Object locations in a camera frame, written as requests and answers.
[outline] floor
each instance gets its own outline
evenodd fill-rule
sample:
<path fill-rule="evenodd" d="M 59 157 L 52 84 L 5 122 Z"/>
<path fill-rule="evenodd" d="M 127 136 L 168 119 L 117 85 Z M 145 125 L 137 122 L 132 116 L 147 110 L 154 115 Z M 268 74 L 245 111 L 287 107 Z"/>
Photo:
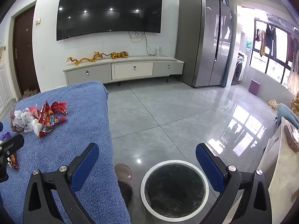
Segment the floor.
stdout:
<path fill-rule="evenodd" d="M 114 148 L 114 164 L 134 173 L 132 224 L 164 223 L 154 219 L 140 200 L 140 183 L 155 164 L 179 159 L 201 168 L 195 148 L 206 143 L 225 164 L 253 172 L 263 148 L 276 131 L 276 113 L 241 86 L 193 89 L 170 78 L 151 78 L 105 85 Z M 183 223 L 198 224 L 218 197 L 210 186 L 204 209 Z"/>

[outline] purple stool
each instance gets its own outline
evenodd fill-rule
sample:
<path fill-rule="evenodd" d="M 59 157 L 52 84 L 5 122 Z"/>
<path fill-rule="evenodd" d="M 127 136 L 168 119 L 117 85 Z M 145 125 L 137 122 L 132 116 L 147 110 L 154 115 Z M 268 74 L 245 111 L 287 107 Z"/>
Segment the purple stool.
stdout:
<path fill-rule="evenodd" d="M 251 80 L 248 91 L 256 95 L 258 94 L 259 88 L 260 88 L 260 84 L 255 80 Z"/>

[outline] gray refrigerator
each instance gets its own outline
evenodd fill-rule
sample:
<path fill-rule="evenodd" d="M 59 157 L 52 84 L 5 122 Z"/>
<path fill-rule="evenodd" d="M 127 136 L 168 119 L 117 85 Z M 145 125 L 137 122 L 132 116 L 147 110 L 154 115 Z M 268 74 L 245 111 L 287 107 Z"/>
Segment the gray refrigerator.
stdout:
<path fill-rule="evenodd" d="M 180 0 L 175 57 L 192 87 L 222 83 L 233 31 L 232 10 L 220 0 Z"/>

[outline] wall-mounted flat screen tv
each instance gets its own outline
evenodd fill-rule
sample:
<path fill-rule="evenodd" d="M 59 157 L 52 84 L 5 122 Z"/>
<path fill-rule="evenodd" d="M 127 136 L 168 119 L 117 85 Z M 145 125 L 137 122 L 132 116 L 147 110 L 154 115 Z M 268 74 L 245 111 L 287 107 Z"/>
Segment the wall-mounted flat screen tv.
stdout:
<path fill-rule="evenodd" d="M 56 39 L 106 31 L 161 32 L 162 0 L 60 0 Z"/>

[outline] metal screw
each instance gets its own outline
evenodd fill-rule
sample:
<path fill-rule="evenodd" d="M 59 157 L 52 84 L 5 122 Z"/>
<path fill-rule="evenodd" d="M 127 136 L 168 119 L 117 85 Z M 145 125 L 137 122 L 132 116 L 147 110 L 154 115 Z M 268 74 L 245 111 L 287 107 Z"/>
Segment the metal screw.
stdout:
<path fill-rule="evenodd" d="M 229 166 L 228 166 L 228 170 L 230 170 L 231 172 L 234 172 L 234 171 L 236 171 L 237 169 L 236 169 L 235 166 L 233 166 L 233 165 L 229 165 Z"/>
<path fill-rule="evenodd" d="M 39 173 L 39 170 L 38 169 L 34 169 L 33 171 L 32 171 L 32 174 L 33 175 L 37 175 Z"/>
<path fill-rule="evenodd" d="M 60 172 L 64 172 L 66 169 L 67 169 L 66 166 L 61 166 L 61 167 L 59 168 L 59 171 L 60 171 Z"/>
<path fill-rule="evenodd" d="M 257 172 L 258 175 L 262 175 L 263 174 L 262 170 L 260 170 L 260 169 L 257 169 L 256 172 Z"/>

